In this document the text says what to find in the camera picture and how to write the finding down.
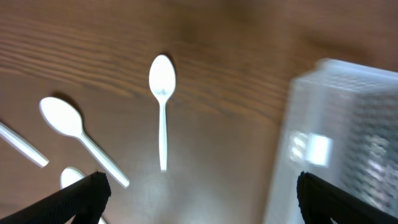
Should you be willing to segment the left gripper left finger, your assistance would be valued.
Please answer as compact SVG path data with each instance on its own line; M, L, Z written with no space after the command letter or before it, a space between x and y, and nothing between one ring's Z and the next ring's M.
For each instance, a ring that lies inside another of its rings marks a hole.
M96 224L111 196L107 176L91 175L52 195L1 219L1 224L66 223Z

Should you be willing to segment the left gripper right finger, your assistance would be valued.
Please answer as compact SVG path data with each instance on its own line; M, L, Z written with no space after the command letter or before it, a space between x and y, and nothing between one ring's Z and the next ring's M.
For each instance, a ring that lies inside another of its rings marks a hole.
M298 176L297 199L305 224L397 224L396 217L309 172Z

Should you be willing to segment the white spoon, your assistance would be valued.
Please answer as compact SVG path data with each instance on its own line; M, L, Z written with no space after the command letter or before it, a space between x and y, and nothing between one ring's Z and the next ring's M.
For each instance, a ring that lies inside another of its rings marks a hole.
M49 160L38 149L4 123L1 123L1 138L39 167L45 167L49 163Z
M176 88L174 65L168 56L156 56L149 71L149 87L159 103L159 161L162 172L167 171L166 105Z
M64 189L75 182L83 179L85 174L74 167L65 168L60 175L60 188Z
M44 120L56 132L76 138L84 145L96 161L125 189L130 180L116 163L86 133L81 114L71 104L56 97L40 100L39 108Z

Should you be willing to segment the clear plastic basket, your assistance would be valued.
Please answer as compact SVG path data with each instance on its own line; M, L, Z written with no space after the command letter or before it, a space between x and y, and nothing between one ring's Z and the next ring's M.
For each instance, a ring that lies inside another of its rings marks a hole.
M310 172L397 215L397 73L324 58L290 84L265 223L302 223Z

